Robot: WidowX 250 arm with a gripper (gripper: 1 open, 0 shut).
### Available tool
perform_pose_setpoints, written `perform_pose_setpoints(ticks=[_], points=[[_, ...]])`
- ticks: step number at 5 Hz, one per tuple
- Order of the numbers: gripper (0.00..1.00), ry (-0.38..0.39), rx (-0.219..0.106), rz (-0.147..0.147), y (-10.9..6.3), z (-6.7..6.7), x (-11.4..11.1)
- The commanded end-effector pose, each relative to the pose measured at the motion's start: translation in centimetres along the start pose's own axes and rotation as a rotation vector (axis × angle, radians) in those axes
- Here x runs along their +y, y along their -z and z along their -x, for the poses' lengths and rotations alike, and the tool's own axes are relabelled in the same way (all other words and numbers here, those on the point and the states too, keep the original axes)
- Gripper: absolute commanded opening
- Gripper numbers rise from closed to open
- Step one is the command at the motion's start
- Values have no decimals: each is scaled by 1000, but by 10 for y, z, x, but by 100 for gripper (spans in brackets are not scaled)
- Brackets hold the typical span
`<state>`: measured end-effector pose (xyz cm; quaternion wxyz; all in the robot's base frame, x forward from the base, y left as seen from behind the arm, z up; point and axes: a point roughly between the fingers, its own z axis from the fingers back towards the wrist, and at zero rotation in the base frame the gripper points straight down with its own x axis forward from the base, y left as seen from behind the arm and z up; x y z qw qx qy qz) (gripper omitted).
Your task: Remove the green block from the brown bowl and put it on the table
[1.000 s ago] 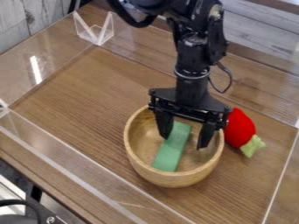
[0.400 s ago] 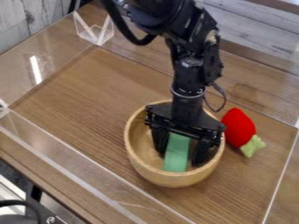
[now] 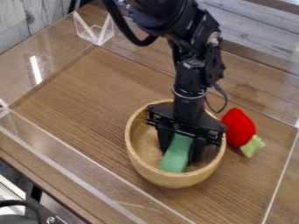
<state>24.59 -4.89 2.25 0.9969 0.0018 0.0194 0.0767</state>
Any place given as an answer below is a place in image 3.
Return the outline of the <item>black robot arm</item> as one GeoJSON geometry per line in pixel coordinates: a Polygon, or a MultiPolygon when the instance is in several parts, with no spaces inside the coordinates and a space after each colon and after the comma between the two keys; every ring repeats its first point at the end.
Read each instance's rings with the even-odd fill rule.
{"type": "Polygon", "coordinates": [[[219,86],[226,70],[220,24],[196,0],[128,0],[128,4],[136,25],[148,33],[138,44],[146,46],[163,37],[172,49],[174,102],[151,105],[147,122],[158,130],[163,154],[178,147],[187,161],[196,162],[207,146],[220,145],[227,131],[206,110],[207,90],[219,86]]]}

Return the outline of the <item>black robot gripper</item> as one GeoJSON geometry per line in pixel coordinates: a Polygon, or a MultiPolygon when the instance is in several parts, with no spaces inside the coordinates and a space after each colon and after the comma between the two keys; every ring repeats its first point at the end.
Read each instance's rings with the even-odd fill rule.
{"type": "Polygon", "coordinates": [[[206,87],[172,85],[174,102],[150,104],[147,123],[155,126],[162,152],[166,152],[174,135],[192,139],[190,162],[196,163],[207,145],[220,146],[227,130],[226,125],[214,118],[206,108],[206,87]]]}

